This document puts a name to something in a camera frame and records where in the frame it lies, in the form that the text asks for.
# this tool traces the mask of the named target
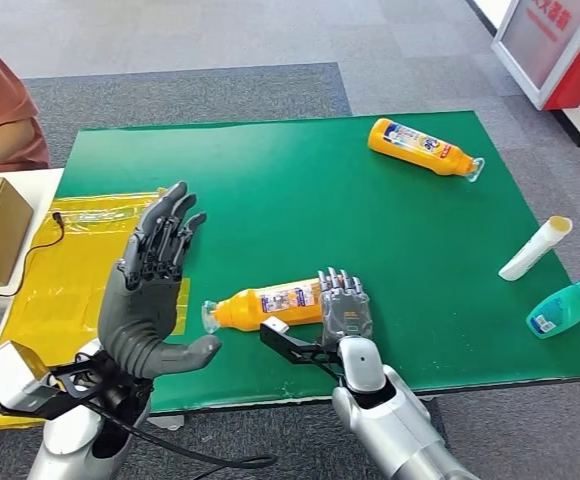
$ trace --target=black cable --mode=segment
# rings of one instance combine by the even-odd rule
[[[126,432],[131,433],[138,438],[141,438],[141,440],[152,443],[153,445],[156,445],[158,447],[165,448],[165,450],[169,450],[171,452],[176,453],[178,455],[183,455],[184,457],[191,458],[193,460],[210,463],[212,465],[217,465],[218,467],[218,468],[214,468],[212,471],[208,470],[208,472],[202,474],[201,477],[196,477],[196,478],[203,478],[205,476],[210,475],[211,473],[215,473],[222,468],[239,468],[241,470],[253,470],[253,469],[258,469],[258,468],[266,468],[266,467],[274,465],[278,460],[278,457],[276,455],[256,455],[253,457],[238,458],[236,460],[225,460],[223,458],[211,457],[208,455],[204,455],[202,453],[198,453],[193,450],[188,450],[184,447],[180,447],[178,445],[175,445],[174,443],[170,443],[159,437],[156,437],[154,435],[150,435],[150,433],[140,430],[138,428],[130,425],[129,423],[126,423],[126,422],[124,422],[123,420],[116,418],[114,415],[107,412],[105,409],[101,408],[99,405],[97,405],[96,403],[94,403],[92,401],[88,401],[85,405],[89,408],[90,410],[92,410],[95,413],[99,414],[107,420],[109,420],[116,425],[117,427],[122,428]]]
[[[37,245],[36,247],[32,247],[30,250],[28,250],[27,253],[26,253],[26,256],[24,257],[24,268],[21,270],[21,279],[19,280],[19,286],[18,286],[17,289],[15,290],[15,293],[0,294],[0,297],[2,297],[2,298],[14,297],[15,295],[21,291],[21,288],[24,286],[24,279],[25,279],[26,277],[26,263],[27,263],[28,256],[30,256],[30,253],[40,248],[54,247],[55,245],[64,239],[64,237],[66,235],[66,227],[65,225],[64,225],[64,219],[61,218],[61,214],[59,212],[53,212],[52,219],[57,222],[57,225],[58,225],[59,228],[61,229],[61,234],[59,235],[59,238],[55,240],[54,242],[46,243],[44,245]]]

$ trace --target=clear bottle cap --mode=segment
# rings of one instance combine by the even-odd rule
[[[466,179],[470,183],[476,181],[476,179],[485,165],[485,160],[482,157],[473,158],[472,159],[472,164],[474,168],[466,174]]]
[[[201,305],[201,320],[203,322],[203,328],[208,333],[215,333],[221,327],[219,322],[215,316],[217,310],[217,302],[206,300]]]

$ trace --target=gray carpet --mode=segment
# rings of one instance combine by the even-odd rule
[[[433,418],[436,407],[428,404]],[[442,424],[436,423],[442,432]],[[345,432],[329,405],[279,407],[188,415],[177,432],[146,425],[166,440],[211,455],[273,453],[276,465],[264,470],[225,470],[209,478],[254,480],[379,480],[356,440]],[[41,428],[0,432],[0,479],[23,479],[34,461]],[[119,480],[186,480],[208,466],[135,440]]]
[[[339,70],[332,63],[48,78],[26,84],[41,112],[39,119],[55,166],[65,164],[80,128],[350,115]],[[436,402],[428,408],[443,434]],[[380,478],[329,405],[193,414],[174,433],[146,428],[208,454],[271,452],[280,457],[279,464],[264,471],[227,471],[213,478]],[[40,441],[40,428],[0,431],[0,479],[25,478]],[[137,441],[120,479],[187,479],[207,468]]]
[[[336,63],[27,79],[52,165],[82,128],[350,115]]]

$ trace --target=white bottle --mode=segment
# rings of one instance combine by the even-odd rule
[[[504,280],[516,280],[530,270],[546,252],[572,230],[572,220],[558,215],[549,218],[512,260],[499,270]]]

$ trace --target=white table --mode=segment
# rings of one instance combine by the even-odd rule
[[[26,199],[33,210],[30,224],[21,249],[19,257],[12,271],[10,283],[5,287],[0,287],[0,294],[12,294],[17,290],[21,279],[24,269],[24,259],[26,253],[30,249],[32,239],[35,233],[43,221],[43,218],[48,212],[55,193],[59,185],[59,181],[64,174],[63,168],[56,168],[50,170],[34,170],[28,172],[8,172],[0,173],[0,177],[5,178],[15,187],[21,196]],[[10,311],[12,300],[11,298],[0,298],[0,336],[5,320]]]

